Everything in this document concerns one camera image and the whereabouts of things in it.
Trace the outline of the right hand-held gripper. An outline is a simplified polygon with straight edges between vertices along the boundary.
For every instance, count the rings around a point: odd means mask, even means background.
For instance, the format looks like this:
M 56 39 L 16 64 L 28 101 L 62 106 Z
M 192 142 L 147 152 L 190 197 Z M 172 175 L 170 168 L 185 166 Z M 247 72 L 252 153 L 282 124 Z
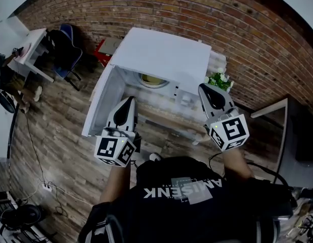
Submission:
M 227 151 L 243 145 L 249 137 L 246 119 L 230 94 L 210 84 L 200 84 L 198 93 L 207 117 L 205 128 L 217 147 Z

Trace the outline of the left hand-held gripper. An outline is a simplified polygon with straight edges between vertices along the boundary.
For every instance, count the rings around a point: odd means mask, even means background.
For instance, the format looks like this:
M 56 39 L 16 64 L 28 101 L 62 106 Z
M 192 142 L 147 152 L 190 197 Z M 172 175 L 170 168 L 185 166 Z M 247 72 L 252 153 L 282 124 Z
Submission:
M 109 113 L 108 127 L 97 136 L 94 157 L 110 166 L 126 167 L 131 156 L 140 152 L 142 138 L 139 133 L 131 132 L 137 120 L 136 98 L 130 96 L 120 101 Z

